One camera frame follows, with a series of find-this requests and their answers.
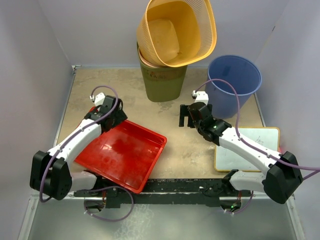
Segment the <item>red plastic tray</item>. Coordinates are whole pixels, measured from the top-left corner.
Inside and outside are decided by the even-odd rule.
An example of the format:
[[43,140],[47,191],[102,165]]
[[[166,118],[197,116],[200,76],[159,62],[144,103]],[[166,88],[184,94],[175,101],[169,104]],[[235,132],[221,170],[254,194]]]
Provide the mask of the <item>red plastic tray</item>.
[[165,136],[125,120],[93,140],[76,157],[75,162],[139,194],[166,143]]

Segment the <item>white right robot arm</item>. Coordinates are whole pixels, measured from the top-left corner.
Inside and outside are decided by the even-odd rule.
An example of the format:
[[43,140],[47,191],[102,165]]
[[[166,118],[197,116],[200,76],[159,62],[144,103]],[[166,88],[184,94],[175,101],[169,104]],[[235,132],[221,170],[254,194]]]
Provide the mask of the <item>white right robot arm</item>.
[[203,102],[180,105],[179,126],[183,127],[188,118],[187,126],[195,128],[206,141],[232,151],[258,168],[257,172],[231,170],[221,181],[223,192],[228,196],[239,191],[261,192],[284,204],[303,182],[295,155],[265,148],[237,133],[230,123],[214,118],[211,108],[211,104]]

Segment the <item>yellow ribbed waste basket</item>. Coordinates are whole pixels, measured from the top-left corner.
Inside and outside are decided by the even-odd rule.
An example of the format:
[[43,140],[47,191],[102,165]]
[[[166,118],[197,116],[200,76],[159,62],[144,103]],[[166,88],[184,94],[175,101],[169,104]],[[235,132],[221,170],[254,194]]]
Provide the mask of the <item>yellow ribbed waste basket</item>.
[[140,54],[156,66],[178,68],[207,58],[217,44],[208,0],[151,0],[136,30]]

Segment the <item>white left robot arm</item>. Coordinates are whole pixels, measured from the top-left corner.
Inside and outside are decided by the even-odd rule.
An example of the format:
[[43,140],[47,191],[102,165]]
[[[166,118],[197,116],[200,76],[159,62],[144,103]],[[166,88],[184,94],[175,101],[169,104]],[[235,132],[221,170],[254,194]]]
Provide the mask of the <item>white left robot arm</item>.
[[86,190],[91,196],[103,191],[97,176],[86,170],[71,172],[71,164],[95,139],[124,122],[128,117],[120,98],[99,93],[91,98],[94,107],[77,128],[60,144],[32,158],[29,186],[49,198],[62,200],[69,192]]

